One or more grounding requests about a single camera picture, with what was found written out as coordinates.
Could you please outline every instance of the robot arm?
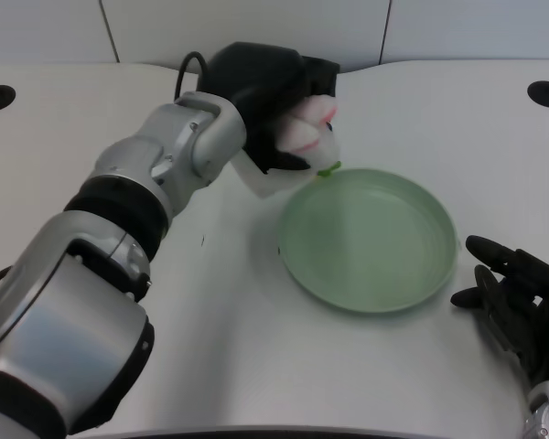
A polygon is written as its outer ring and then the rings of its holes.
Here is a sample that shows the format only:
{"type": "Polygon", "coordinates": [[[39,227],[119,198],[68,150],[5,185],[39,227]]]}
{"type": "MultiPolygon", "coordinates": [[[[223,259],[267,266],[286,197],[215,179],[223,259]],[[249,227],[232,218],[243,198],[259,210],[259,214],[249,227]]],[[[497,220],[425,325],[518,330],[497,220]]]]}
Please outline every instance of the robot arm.
{"type": "Polygon", "coordinates": [[[154,345],[137,302],[171,220],[243,148],[263,172],[306,169],[274,150],[269,124],[323,83],[333,91],[331,71],[293,50],[234,44],[199,91],[102,153],[0,283],[0,439],[62,439],[113,417],[154,345]]]}

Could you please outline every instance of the white wall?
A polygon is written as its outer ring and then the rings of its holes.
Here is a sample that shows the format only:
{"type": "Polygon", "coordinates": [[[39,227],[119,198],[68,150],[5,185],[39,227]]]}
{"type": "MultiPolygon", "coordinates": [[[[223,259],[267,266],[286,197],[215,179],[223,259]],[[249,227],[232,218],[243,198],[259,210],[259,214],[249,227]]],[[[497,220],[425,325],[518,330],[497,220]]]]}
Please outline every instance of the white wall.
{"type": "Polygon", "coordinates": [[[344,70],[378,64],[389,0],[103,0],[121,62],[178,67],[234,41],[296,48],[344,70]]]}
{"type": "Polygon", "coordinates": [[[549,59],[549,0],[393,0],[383,62],[549,59]]]}
{"type": "Polygon", "coordinates": [[[176,67],[191,50],[209,58],[234,40],[344,70],[381,53],[382,62],[549,59],[549,0],[0,0],[0,64],[115,62],[102,8],[121,62],[176,67]]]}
{"type": "Polygon", "coordinates": [[[98,0],[0,0],[0,64],[115,62],[98,0]]]}

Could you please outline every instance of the robotic hand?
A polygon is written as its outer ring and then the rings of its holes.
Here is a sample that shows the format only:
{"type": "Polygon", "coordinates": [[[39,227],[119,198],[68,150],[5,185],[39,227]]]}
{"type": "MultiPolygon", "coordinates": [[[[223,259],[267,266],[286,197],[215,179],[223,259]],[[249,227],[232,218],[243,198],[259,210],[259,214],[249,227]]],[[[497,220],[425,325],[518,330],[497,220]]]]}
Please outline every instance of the robotic hand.
{"type": "Polygon", "coordinates": [[[0,283],[0,439],[61,439],[112,418],[154,346],[137,302],[171,220],[242,149],[265,174],[309,169],[277,147],[276,121],[308,96],[332,95],[338,69],[236,43],[198,91],[102,153],[0,283]]]}
{"type": "Polygon", "coordinates": [[[453,305],[473,309],[505,350],[517,355],[533,389],[524,439],[549,439],[549,265],[522,250],[470,236],[466,247],[504,279],[478,265],[478,286],[454,294],[453,305]]]}

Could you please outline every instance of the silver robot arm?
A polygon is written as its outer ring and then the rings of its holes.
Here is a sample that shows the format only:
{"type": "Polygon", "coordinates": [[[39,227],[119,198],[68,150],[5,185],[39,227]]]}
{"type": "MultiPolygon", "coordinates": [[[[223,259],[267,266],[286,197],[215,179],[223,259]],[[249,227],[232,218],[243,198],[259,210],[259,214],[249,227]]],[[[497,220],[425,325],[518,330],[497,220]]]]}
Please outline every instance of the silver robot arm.
{"type": "Polygon", "coordinates": [[[0,283],[0,439],[61,439],[112,418],[154,344],[137,303],[149,262],[245,141],[229,101],[193,92],[102,153],[0,283]]]}

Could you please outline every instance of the white table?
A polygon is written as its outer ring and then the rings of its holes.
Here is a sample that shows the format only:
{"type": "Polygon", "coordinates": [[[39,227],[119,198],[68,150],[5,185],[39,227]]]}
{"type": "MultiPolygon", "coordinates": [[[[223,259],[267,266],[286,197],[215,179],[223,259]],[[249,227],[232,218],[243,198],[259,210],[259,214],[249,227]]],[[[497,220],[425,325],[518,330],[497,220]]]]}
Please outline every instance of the white table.
{"type": "MultiPolygon", "coordinates": [[[[0,269],[78,190],[107,145],[170,101],[176,72],[136,65],[1,67],[0,269]]],[[[194,84],[188,77],[186,87],[194,84]]],[[[344,166],[390,170],[447,207],[460,239],[549,262],[549,109],[526,94],[549,61],[428,61],[343,74],[344,166]]],[[[178,216],[142,302],[156,345],[113,420],[82,436],[315,426],[514,438],[516,364],[449,297],[473,286],[465,250],[445,291],[358,316],[301,290],[277,255],[288,194],[256,198],[228,166],[178,216]]]]}

